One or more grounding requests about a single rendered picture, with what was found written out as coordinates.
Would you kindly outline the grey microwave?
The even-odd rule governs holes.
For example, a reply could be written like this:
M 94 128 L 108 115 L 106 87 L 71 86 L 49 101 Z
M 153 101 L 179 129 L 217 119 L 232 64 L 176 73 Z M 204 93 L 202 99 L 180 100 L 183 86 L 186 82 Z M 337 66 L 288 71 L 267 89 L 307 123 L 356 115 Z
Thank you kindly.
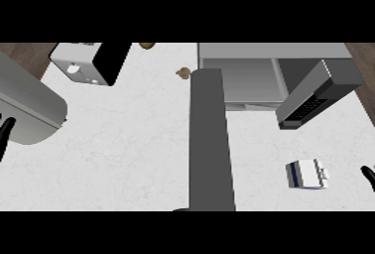
M 298 129 L 362 85 L 341 43 L 201 43 L 198 68 L 223 84 L 229 111 L 272 111 Z

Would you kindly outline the large grey rounded appliance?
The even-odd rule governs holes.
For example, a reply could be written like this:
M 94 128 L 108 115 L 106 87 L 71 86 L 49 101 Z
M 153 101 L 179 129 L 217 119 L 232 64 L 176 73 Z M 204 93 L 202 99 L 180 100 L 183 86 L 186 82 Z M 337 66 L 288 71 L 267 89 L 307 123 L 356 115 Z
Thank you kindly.
M 50 87 L 0 52 L 0 125 L 16 119 L 10 140 L 22 145 L 43 142 L 62 128 L 68 103 Z

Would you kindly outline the white and black toaster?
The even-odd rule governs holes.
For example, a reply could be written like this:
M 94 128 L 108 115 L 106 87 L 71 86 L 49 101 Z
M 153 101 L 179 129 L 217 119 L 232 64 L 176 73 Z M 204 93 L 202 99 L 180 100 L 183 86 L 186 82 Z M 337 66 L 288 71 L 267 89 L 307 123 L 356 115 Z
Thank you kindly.
M 114 86 L 131 43 L 57 43 L 50 60 L 74 82 Z

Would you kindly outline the white milk carton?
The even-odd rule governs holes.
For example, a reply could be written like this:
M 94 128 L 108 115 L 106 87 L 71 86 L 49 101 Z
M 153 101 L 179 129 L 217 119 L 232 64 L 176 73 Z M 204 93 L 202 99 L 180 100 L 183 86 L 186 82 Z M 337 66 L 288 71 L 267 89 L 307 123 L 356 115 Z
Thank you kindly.
M 328 170 L 316 159 L 297 160 L 285 165 L 288 186 L 292 189 L 328 188 Z

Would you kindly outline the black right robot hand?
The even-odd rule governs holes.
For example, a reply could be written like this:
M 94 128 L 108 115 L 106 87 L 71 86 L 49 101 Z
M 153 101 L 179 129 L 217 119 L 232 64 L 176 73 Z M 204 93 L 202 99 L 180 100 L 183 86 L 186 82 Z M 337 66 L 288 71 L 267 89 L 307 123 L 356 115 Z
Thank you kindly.
M 375 191 L 375 172 L 370 170 L 370 168 L 368 166 L 362 166 L 360 171 L 362 171 L 362 174 L 363 174 L 366 180 L 369 181 L 370 187 Z

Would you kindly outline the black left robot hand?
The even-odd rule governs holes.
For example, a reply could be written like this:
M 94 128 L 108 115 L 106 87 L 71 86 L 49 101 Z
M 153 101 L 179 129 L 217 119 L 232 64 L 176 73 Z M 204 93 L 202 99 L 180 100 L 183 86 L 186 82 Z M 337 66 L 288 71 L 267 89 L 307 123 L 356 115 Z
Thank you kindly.
M 7 142 L 10 137 L 10 132 L 16 124 L 16 119 L 13 117 L 9 117 L 4 120 L 3 125 L 0 126 L 0 161 L 3 160 L 6 148 L 7 148 Z

